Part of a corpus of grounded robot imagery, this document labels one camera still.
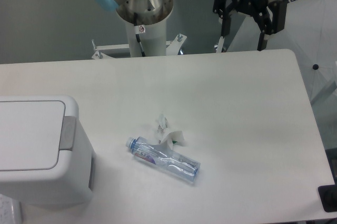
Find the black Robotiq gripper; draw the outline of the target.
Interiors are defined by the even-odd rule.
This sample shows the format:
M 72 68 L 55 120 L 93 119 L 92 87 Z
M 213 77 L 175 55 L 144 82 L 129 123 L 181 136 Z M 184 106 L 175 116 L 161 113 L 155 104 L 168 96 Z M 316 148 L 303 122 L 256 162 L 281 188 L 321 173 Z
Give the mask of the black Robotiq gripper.
M 252 16 L 260 29 L 257 50 L 266 49 L 269 36 L 285 27 L 287 0 L 214 0 L 213 13 L 221 19 L 220 43 L 229 35 L 231 15 L 235 12 Z

